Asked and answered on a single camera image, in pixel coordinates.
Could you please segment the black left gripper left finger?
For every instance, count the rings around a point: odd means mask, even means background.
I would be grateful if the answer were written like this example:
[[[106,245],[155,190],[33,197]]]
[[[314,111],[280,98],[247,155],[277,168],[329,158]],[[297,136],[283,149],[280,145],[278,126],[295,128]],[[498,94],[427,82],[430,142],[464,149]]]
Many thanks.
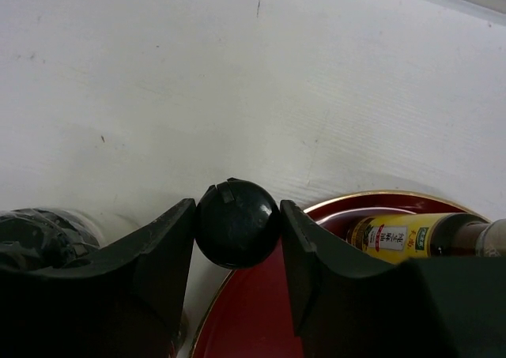
[[[194,214],[185,198],[62,268],[1,267],[2,356],[176,356],[186,336]]]

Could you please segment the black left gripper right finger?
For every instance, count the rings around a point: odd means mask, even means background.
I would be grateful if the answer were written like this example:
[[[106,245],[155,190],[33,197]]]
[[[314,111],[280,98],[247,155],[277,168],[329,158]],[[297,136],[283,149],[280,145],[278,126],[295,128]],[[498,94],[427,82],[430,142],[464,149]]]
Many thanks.
[[[366,255],[280,204],[293,329],[306,357],[502,357],[505,260]]]

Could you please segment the yellow label sesame oil bottle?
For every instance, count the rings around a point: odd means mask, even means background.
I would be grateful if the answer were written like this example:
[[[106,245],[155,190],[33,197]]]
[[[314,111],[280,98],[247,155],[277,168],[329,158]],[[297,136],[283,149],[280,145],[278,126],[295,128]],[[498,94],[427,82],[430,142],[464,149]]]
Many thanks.
[[[392,264],[408,258],[503,258],[505,220],[488,222],[470,213],[380,214],[359,220],[346,241]]]

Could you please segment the clear salt shaker black cap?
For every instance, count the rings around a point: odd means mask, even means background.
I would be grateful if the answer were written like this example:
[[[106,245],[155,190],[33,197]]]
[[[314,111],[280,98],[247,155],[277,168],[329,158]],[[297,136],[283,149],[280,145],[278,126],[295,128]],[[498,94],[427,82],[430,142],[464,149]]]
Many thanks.
[[[57,269],[136,231],[140,224],[117,213],[25,208],[1,212],[1,267]]]

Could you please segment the black cap spice bottle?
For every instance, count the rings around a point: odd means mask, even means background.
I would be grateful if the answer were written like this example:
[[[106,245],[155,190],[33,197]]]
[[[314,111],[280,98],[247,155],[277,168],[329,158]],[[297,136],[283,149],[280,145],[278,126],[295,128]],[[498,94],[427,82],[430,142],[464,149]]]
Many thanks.
[[[220,267],[248,269],[262,263],[280,234],[278,204],[256,183],[227,179],[210,186],[197,205],[195,241]]]

